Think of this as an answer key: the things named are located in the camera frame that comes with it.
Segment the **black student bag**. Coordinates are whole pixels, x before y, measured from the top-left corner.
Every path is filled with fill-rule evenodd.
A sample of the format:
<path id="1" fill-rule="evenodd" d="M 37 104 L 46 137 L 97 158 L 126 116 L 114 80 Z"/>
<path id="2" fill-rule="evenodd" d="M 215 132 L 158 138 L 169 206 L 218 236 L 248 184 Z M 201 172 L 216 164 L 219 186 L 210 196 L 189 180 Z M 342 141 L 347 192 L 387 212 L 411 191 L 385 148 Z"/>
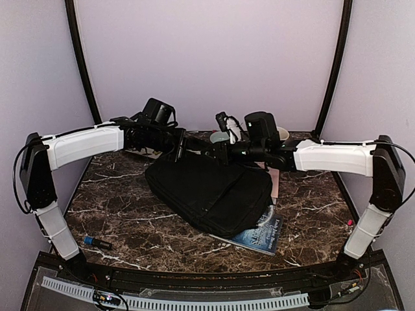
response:
<path id="1" fill-rule="evenodd" d="M 152 193 L 188 224 L 222 238 L 257 227 L 272 203 L 272 178 L 256 164 L 218 165 L 190 152 L 177 162 L 157 159 L 145 178 Z"/>

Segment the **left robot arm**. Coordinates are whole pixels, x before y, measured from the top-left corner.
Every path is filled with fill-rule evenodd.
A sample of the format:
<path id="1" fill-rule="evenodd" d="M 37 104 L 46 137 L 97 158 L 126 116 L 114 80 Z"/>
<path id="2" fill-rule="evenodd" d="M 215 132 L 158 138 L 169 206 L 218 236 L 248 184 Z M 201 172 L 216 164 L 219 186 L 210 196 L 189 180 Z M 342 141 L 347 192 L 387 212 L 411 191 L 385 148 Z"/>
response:
<path id="1" fill-rule="evenodd" d="M 82 252 L 58 206 L 53 171 L 87 157 L 143 148 L 162 152 L 177 161 L 182 154 L 184 133 L 185 129 L 176 123 L 164 126 L 118 117 L 57 135 L 32 133 L 27 137 L 13 167 L 13 177 L 20 179 L 26 196 L 18 205 L 23 213 L 35 215 L 45 238 L 68 261 L 65 270 L 74 280 L 87 282 L 91 267 L 80 259 Z"/>

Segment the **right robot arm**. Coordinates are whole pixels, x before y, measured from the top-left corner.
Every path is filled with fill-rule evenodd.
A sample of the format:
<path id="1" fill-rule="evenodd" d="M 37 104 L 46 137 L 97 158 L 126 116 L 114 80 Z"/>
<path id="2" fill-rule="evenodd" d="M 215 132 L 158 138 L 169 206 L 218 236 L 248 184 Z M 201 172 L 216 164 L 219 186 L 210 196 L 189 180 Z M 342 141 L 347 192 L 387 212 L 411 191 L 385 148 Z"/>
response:
<path id="1" fill-rule="evenodd" d="M 354 259 L 361 258 L 395 212 L 404 204 L 405 169 L 389 136 L 374 141 L 327 142 L 315 139 L 213 143 L 202 151 L 222 165 L 263 162 L 284 172 L 330 171 L 372 179 L 372 194 L 355 229 L 344 244 L 346 256 L 331 267 L 331 276 L 345 281 L 356 270 Z"/>

